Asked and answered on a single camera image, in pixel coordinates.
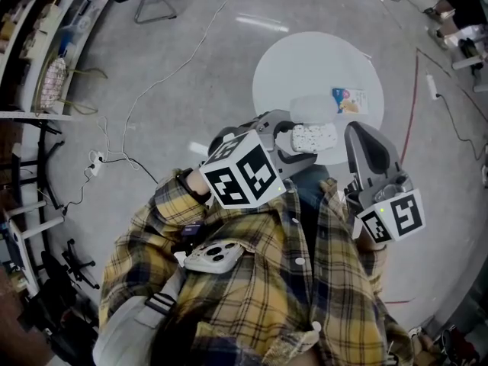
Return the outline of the person's left forearm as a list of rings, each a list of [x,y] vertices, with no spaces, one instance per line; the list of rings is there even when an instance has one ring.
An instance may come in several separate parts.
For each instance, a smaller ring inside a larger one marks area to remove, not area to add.
[[[118,238],[115,246],[180,243],[183,229],[207,216],[209,199],[210,189],[200,169],[177,169],[158,184],[154,195],[134,214],[128,231]]]

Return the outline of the white shelf unit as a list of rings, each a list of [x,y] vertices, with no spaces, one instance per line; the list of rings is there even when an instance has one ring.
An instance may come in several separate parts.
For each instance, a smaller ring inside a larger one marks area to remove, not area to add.
[[[93,106],[70,101],[68,93],[76,76],[105,78],[99,68],[82,69],[79,60],[109,0],[101,0],[100,13],[91,29],[77,34],[65,26],[74,0],[0,0],[0,119],[73,120],[77,115],[97,114]],[[47,34],[34,28],[41,11],[56,4],[62,13]],[[39,95],[47,66],[61,56],[67,76],[60,99],[40,109]]]

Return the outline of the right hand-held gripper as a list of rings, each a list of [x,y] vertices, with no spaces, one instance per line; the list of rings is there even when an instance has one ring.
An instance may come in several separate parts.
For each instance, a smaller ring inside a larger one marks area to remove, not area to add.
[[[362,122],[345,128],[345,148],[352,186],[345,202],[352,238],[365,233],[373,243],[399,242],[425,228],[419,189],[401,171],[396,147],[378,129]]]

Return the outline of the white tube table leg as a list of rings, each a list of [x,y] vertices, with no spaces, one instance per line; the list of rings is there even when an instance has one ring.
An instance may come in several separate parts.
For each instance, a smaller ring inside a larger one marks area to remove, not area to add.
[[[23,207],[18,207],[18,208],[12,209],[12,210],[4,210],[4,215],[6,217],[10,218],[10,217],[17,216],[19,214],[24,214],[27,212],[31,212],[32,210],[36,210],[36,209],[45,207],[46,205],[47,205],[46,201],[38,201],[34,204],[30,204],[30,205],[23,206]]]
[[[64,220],[65,220],[65,218],[63,216],[59,216],[59,217],[56,217],[52,220],[48,220],[47,222],[41,223],[41,224],[35,226],[34,228],[27,229],[24,232],[21,232],[19,238],[20,239],[28,239],[32,236],[39,234],[39,233],[47,231],[47,230],[49,230],[49,229],[51,229],[57,225],[60,225],[61,223],[64,222]]]

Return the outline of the black and green floor bag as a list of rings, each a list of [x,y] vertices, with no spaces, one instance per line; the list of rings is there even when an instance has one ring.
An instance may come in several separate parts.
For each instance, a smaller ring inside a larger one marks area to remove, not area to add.
[[[458,47],[465,58],[480,56],[480,51],[477,49],[476,44],[469,37],[460,39]]]

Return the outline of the blue and white snack packet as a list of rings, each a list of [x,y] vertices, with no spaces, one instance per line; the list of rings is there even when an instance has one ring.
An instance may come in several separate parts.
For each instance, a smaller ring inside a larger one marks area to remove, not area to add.
[[[338,114],[368,114],[368,97],[366,91],[355,88],[332,88],[332,98]]]

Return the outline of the person's right forearm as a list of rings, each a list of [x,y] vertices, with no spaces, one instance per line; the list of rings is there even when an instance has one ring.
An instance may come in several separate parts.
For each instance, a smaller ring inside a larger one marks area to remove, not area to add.
[[[386,262],[387,246],[373,242],[363,228],[359,237],[352,241],[351,264],[361,292],[371,299],[380,297]]]

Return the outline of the black metal table frame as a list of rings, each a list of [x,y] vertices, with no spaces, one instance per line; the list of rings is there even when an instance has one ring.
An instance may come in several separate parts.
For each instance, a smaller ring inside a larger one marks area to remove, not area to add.
[[[61,132],[53,127],[50,127],[46,120],[40,122],[33,122],[32,120],[26,120],[28,125],[36,127],[40,130],[39,140],[37,143],[37,158],[34,160],[22,160],[21,159],[21,144],[14,143],[11,150],[11,190],[14,200],[17,204],[22,203],[21,187],[29,184],[37,185],[37,192],[39,194],[47,192],[47,197],[50,199],[51,204],[55,210],[61,208],[61,205],[54,197],[53,190],[50,186],[50,182],[47,175],[47,164],[61,146],[65,144],[63,140],[55,142],[49,151],[46,150],[46,136],[48,133],[53,135],[61,134]],[[37,168],[37,174],[35,177],[21,180],[21,168],[35,166]]]

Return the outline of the white power strip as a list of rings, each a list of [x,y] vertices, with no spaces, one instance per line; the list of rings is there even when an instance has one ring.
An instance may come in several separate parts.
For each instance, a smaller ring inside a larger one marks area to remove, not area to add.
[[[88,159],[91,163],[88,166],[88,170],[90,171],[91,176],[95,177],[98,175],[101,166],[104,164],[104,153],[91,150],[88,154]]]
[[[435,80],[434,80],[433,76],[429,73],[427,73],[425,75],[425,78],[426,78],[426,82],[427,82],[427,85],[429,88],[429,93],[431,95],[431,98],[432,98],[432,100],[435,101],[440,97],[440,95],[437,91],[437,86],[435,84]]]

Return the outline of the black undershirt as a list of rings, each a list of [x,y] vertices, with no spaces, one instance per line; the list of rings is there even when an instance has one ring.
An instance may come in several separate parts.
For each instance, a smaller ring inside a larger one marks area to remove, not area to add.
[[[309,197],[307,199],[300,199],[300,219],[307,243],[307,250],[310,257],[312,271],[314,271],[319,204],[320,201],[318,201],[316,198]]]

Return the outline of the clear plastic storage bin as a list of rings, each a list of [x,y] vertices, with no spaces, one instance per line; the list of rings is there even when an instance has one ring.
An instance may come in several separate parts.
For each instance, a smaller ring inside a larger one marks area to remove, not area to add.
[[[77,34],[91,29],[100,13],[101,0],[74,0],[65,16],[65,26]]]

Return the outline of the small dark clip-on device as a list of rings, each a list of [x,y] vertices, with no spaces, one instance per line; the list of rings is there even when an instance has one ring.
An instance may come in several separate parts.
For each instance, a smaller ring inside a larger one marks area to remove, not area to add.
[[[203,221],[196,221],[185,225],[181,230],[181,238],[182,239],[197,239],[204,229],[204,222]]]

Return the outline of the dark red floor tape line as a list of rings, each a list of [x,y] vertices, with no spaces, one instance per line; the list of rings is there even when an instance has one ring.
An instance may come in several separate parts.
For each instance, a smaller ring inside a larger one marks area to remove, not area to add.
[[[428,61],[435,64],[449,79],[454,81],[454,84],[458,87],[458,89],[462,92],[462,94],[470,101],[470,103],[474,106],[475,110],[480,114],[483,120],[488,124],[488,117],[482,112],[480,106],[475,102],[475,100],[470,96],[470,94],[464,89],[464,87],[455,79],[440,63],[435,61],[431,58],[427,53],[420,50],[416,47],[416,52],[420,55],[424,56]]]

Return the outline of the black wristwatch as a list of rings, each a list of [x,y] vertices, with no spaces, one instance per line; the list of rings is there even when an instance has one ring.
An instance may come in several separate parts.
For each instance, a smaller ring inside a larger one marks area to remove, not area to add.
[[[187,191],[187,193],[192,196],[199,204],[206,204],[210,200],[212,196],[211,191],[208,188],[206,181],[203,180],[199,169],[185,169],[183,171],[180,171],[175,176],[175,178],[178,183]],[[190,185],[191,181],[199,182],[202,187],[192,187]]]

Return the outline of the pink checkered mesh bundle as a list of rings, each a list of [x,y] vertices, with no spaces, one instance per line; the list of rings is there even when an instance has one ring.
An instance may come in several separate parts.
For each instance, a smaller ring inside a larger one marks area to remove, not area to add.
[[[51,108],[60,99],[66,76],[66,62],[58,56],[49,63],[44,74],[38,102],[40,109]]]

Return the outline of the white smartphone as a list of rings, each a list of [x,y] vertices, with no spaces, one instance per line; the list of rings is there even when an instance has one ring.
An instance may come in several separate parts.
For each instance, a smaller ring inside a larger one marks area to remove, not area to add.
[[[185,258],[184,267],[189,271],[224,274],[234,268],[244,251],[237,242],[215,242],[195,249]]]

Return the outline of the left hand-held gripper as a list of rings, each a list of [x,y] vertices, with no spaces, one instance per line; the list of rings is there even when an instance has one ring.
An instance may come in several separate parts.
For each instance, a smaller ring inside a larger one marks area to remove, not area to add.
[[[290,112],[275,109],[217,134],[200,172],[221,207],[257,208],[267,204],[286,192],[282,177],[296,175],[316,162],[317,154],[290,155],[278,149],[278,133],[292,129]]]

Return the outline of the black swivel chair base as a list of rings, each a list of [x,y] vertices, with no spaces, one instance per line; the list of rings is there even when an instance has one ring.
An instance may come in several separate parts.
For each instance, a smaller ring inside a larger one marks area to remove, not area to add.
[[[90,262],[81,262],[74,250],[75,240],[69,239],[66,243],[67,250],[62,252],[62,257],[67,264],[67,272],[69,274],[73,274],[75,280],[77,282],[84,282],[86,283],[91,289],[99,290],[100,285],[95,282],[91,282],[83,273],[83,270],[87,267],[95,267],[96,263],[94,260]]]

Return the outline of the person's jeans leg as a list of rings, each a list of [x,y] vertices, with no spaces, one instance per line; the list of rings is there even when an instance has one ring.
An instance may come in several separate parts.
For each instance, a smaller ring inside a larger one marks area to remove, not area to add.
[[[328,178],[329,172],[327,167],[313,164],[293,175],[291,181],[297,187],[300,202],[311,210],[319,211],[319,206],[323,199],[320,182],[326,181]]]

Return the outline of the yellow plaid shirt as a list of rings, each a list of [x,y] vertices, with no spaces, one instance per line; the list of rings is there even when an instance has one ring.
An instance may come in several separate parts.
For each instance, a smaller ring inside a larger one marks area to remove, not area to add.
[[[96,366],[413,366],[408,333],[361,292],[348,212],[320,182],[314,271],[291,178],[255,209],[207,207],[197,239],[115,246],[99,305]],[[244,249],[224,274],[189,271],[200,246]]]

